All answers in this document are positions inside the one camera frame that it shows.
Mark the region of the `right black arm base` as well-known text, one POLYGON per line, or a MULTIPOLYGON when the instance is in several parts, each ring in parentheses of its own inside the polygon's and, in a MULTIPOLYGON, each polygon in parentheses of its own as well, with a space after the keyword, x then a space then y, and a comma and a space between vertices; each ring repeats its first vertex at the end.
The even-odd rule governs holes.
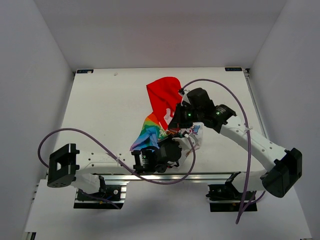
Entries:
POLYGON ((223 184, 209 184, 208 193, 205 195, 209 200, 210 212, 231 213, 240 210, 242 192, 239 192, 232 181, 240 172, 233 173, 223 184))

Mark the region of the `white red cartoon jacket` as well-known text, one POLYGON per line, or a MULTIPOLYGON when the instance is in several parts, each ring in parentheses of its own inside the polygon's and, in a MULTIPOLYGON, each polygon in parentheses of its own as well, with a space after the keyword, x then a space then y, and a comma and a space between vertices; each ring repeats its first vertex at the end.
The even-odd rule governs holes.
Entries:
MULTIPOLYGON (((145 118, 139 136, 130 147, 135 161, 141 161, 133 166, 138 174, 157 173, 155 151, 160 148, 158 145, 160 141, 186 137, 191 144, 191 149, 194 150, 189 135, 196 135, 200 140, 200 146, 203 140, 204 125, 201 122, 195 122, 189 128, 168 129, 168 124, 176 111, 176 105, 182 102, 182 96, 179 94, 181 83, 176 77, 162 77, 147 84, 146 89, 152 113, 145 118)), ((181 155, 180 166, 187 157, 181 155)))

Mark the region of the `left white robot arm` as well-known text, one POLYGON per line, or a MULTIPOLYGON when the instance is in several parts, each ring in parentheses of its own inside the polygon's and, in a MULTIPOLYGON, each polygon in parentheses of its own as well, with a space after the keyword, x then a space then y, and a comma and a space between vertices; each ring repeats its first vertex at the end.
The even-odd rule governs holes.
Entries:
POLYGON ((108 153, 82 151, 74 143, 66 144, 49 157, 47 186, 74 186, 99 200, 106 193, 104 175, 165 173, 186 160, 182 146, 171 138, 160 143, 159 148, 147 146, 129 155, 134 158, 133 166, 120 156, 113 158, 108 153))

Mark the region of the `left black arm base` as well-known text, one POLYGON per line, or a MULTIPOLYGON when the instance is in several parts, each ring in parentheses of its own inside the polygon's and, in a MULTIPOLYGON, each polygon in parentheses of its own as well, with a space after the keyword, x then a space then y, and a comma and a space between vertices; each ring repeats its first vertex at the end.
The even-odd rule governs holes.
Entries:
POLYGON ((125 184, 106 184, 102 189, 87 193, 78 189, 75 195, 73 208, 88 210, 121 210, 126 198, 125 184))

